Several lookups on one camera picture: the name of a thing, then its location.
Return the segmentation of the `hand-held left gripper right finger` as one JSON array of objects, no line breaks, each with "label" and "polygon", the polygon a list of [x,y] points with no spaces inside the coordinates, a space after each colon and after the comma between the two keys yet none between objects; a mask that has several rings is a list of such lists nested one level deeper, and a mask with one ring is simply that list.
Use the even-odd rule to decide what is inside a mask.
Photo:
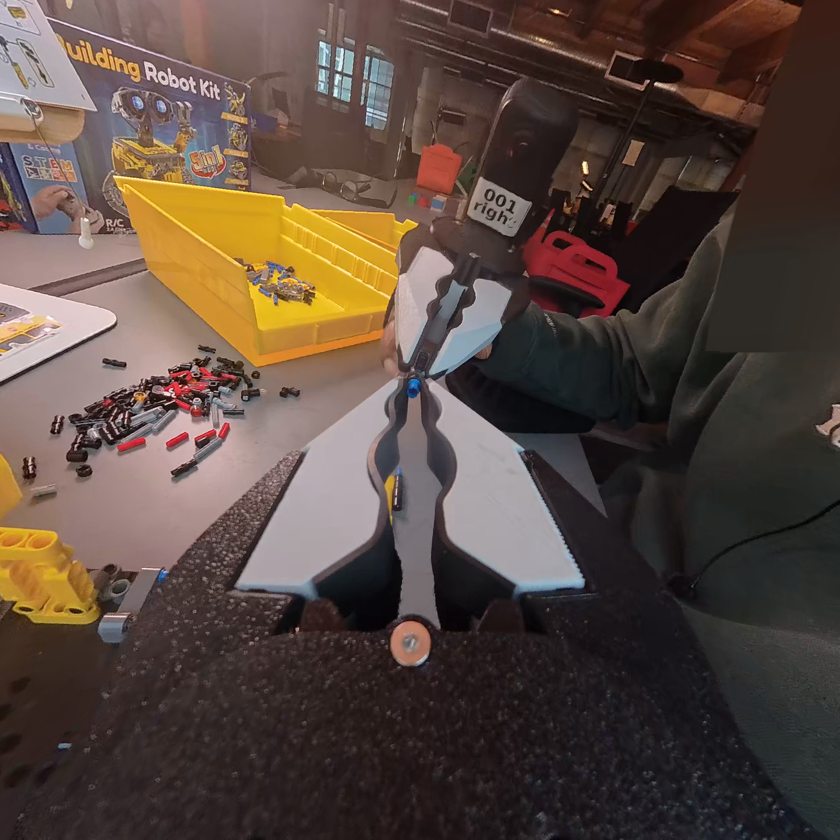
[{"label": "hand-held left gripper right finger", "polygon": [[585,578],[524,449],[435,382],[421,394],[440,484],[436,582],[446,597],[581,592]]}]

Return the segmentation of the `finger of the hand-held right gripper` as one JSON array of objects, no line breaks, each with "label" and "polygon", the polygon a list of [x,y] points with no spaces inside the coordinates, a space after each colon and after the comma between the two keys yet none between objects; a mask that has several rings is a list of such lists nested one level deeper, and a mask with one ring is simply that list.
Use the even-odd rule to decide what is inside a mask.
[{"label": "finger of the hand-held right gripper", "polygon": [[475,299],[452,316],[435,345],[425,373],[428,379],[437,379],[472,360],[501,330],[512,290],[489,279],[477,279],[471,290]]},{"label": "finger of the hand-held right gripper", "polygon": [[395,289],[395,337],[400,372],[410,374],[417,351],[428,350],[456,313],[455,266],[442,252],[421,247],[398,278]]}]

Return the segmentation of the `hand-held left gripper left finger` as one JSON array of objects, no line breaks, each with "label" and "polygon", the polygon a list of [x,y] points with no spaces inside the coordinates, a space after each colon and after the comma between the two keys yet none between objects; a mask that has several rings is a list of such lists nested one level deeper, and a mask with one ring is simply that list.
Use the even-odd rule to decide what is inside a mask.
[{"label": "hand-held left gripper left finger", "polygon": [[237,592],[372,599],[395,576],[385,481],[398,465],[404,380],[391,380],[303,450],[235,582]]}]

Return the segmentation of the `heap of blue grey parts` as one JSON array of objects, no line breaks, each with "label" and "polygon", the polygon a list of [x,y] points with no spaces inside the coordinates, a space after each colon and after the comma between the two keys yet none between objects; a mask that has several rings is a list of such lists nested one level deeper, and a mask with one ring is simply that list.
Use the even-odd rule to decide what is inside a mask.
[{"label": "heap of blue grey parts", "polygon": [[281,302],[296,302],[313,305],[317,288],[298,277],[293,266],[284,266],[274,261],[244,263],[248,284],[258,294],[270,300],[274,306]]}]

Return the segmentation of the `black and yellow lego model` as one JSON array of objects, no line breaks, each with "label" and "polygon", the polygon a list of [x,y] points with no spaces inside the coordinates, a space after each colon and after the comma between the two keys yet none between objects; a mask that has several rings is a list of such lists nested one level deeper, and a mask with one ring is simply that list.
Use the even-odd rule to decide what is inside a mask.
[{"label": "black and yellow lego model", "polygon": [[118,646],[166,575],[89,570],[55,532],[2,528],[2,838],[88,725]]}]

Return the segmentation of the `person's right forearm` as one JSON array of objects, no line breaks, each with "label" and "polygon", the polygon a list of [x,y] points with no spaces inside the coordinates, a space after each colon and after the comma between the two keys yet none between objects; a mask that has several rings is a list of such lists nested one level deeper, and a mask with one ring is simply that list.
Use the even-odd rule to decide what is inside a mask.
[{"label": "person's right forearm", "polygon": [[643,424],[692,448],[745,358],[707,348],[737,206],[702,240],[684,276],[638,311],[574,319],[531,304],[502,328],[485,360],[447,375],[448,389],[494,424],[511,421],[511,430]]}]

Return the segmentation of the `pile of small lego pieces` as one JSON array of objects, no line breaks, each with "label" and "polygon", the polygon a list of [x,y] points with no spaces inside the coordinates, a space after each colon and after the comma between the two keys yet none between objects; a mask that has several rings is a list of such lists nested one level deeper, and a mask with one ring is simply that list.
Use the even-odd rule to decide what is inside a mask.
[{"label": "pile of small lego pieces", "polygon": [[301,399],[301,389],[284,384],[273,390],[245,360],[207,343],[166,366],[104,357],[97,371],[107,376],[100,392],[92,372],[84,371],[71,376],[63,401],[55,388],[2,398],[3,433],[13,421],[28,421],[43,435],[42,454],[27,446],[22,457],[26,484],[45,478],[47,466],[88,481],[105,453],[124,459],[143,452],[161,452],[171,480],[181,481],[230,442],[244,444],[245,432],[256,429],[257,410],[273,406],[270,398],[293,406]]}]

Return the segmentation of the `orange container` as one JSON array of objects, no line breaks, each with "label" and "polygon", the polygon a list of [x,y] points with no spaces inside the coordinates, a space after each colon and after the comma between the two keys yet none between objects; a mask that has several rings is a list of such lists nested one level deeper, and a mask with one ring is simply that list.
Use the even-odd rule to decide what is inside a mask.
[{"label": "orange container", "polygon": [[420,155],[416,186],[435,194],[449,195],[455,189],[463,157],[442,143],[425,145]]}]

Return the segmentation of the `red plastic case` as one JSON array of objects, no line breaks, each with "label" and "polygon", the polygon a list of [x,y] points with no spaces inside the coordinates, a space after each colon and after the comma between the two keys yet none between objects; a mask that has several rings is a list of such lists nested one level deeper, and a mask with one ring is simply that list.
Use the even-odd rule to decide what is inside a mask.
[{"label": "red plastic case", "polygon": [[613,315],[629,289],[613,258],[561,229],[538,232],[523,246],[530,299],[546,312],[580,319]]}]

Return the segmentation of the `eyeglasses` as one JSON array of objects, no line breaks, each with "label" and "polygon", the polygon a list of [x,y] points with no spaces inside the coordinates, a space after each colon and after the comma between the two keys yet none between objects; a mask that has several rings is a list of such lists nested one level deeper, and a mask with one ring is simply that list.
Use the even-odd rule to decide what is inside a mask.
[{"label": "eyeglasses", "polygon": [[391,209],[395,204],[398,188],[388,198],[374,196],[372,179],[342,179],[335,172],[326,171],[316,174],[317,185],[326,193],[343,199],[345,202],[373,209]]}]

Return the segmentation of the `person's green sweatshirt torso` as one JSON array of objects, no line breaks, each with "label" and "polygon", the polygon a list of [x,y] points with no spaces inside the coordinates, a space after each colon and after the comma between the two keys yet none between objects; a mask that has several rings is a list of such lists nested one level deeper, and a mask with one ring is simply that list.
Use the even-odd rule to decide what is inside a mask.
[{"label": "person's green sweatshirt torso", "polygon": [[[666,575],[838,499],[838,357],[743,353],[692,448],[641,480],[633,540]],[[796,809],[838,838],[838,510],[718,561],[686,600],[742,734]]]}]

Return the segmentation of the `robot kit box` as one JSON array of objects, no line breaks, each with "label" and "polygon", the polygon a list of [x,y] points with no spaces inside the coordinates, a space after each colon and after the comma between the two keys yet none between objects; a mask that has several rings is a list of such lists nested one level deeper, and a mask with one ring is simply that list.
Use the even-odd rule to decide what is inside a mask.
[{"label": "robot kit box", "polygon": [[73,141],[2,143],[2,230],[133,233],[120,177],[248,191],[249,87],[53,19],[90,95]]}]

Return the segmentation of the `printed parts leaflet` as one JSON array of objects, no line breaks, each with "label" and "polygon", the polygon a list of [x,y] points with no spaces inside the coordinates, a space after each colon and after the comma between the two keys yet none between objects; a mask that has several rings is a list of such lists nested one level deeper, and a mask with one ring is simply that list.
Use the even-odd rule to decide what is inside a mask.
[{"label": "printed parts leaflet", "polygon": [[13,303],[1,302],[1,357],[23,350],[63,330],[50,316],[33,313]]}]

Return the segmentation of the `wooden stand board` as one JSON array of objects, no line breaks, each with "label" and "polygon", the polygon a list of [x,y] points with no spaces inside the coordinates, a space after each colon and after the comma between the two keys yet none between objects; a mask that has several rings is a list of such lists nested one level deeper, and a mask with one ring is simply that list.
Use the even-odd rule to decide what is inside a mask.
[{"label": "wooden stand board", "polygon": [[2,100],[1,142],[62,145],[77,140],[85,127],[87,112],[42,103],[39,122],[9,100]]}]

